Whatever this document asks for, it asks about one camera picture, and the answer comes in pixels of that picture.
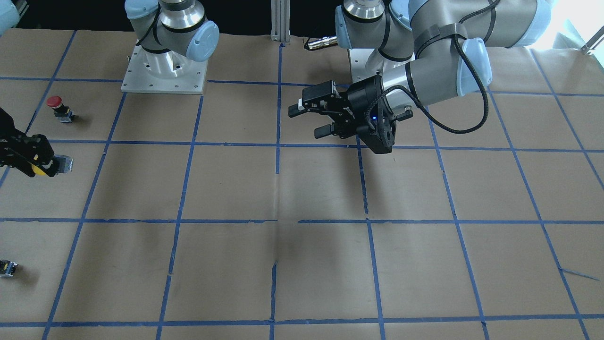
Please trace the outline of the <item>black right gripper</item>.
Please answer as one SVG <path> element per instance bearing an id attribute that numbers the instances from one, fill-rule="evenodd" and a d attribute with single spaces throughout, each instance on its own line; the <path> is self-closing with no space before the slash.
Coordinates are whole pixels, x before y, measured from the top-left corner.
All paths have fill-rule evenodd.
<path id="1" fill-rule="evenodd" d="M 43 134 L 28 137 L 19 131 L 11 115 L 0 110 L 0 165 L 17 168 L 34 177 L 33 164 L 48 164 L 55 153 Z"/>

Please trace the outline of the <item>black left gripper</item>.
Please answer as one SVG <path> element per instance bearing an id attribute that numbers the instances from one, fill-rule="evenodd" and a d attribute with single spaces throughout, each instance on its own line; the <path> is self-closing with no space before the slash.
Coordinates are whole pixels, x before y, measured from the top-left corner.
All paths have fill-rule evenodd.
<path id="1" fill-rule="evenodd" d="M 332 123 L 317 127 L 315 138 L 358 136 L 373 153 L 391 153 L 397 122 L 412 118 L 410 106 L 395 114 L 386 103 L 387 90 L 380 75 L 355 83 L 339 92 L 333 80 L 305 88 L 300 105 L 288 108 L 288 117 L 306 112 L 329 116 Z"/>

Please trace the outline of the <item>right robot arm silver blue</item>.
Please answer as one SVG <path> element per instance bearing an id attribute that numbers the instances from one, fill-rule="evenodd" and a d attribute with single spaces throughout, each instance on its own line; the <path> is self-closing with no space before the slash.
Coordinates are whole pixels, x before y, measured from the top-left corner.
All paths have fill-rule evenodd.
<path id="1" fill-rule="evenodd" d="M 137 36 L 122 81 L 124 93 L 201 94 L 219 28 L 198 0 L 127 0 L 126 15 Z M 1 112 L 0 165 L 26 176 L 70 172 L 73 159 L 54 152 L 42 134 L 27 136 Z"/>

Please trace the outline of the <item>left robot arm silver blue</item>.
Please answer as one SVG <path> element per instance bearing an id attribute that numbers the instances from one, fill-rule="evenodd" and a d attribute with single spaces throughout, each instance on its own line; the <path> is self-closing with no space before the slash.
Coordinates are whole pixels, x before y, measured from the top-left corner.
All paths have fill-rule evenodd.
<path id="1" fill-rule="evenodd" d="M 412 107 L 426 112 L 480 91 L 485 111 L 474 127 L 453 129 L 428 117 L 449 133 L 471 133 L 489 114 L 487 48 L 531 45 L 551 19 L 546 0 L 345 0 L 335 10 L 336 38 L 342 48 L 373 50 L 368 77 L 346 91 L 332 80 L 305 88 L 288 114 L 329 116 L 332 123 L 316 128 L 315 138 L 358 136 L 373 153 L 390 153 L 396 125 L 412 118 Z"/>

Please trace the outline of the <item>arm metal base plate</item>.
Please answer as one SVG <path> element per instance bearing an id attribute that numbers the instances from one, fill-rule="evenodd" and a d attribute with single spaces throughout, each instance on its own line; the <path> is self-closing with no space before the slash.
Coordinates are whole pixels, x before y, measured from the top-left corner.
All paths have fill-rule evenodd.
<path id="1" fill-rule="evenodd" d="M 209 62 L 197 62 L 168 50 L 149 52 L 134 47 L 122 81 L 125 93 L 198 94 L 203 93 Z"/>
<path id="2" fill-rule="evenodd" d="M 377 48 L 349 49 L 349 60 L 352 84 L 373 76 L 383 75 L 384 71 L 399 65 L 398 62 L 382 56 Z"/>

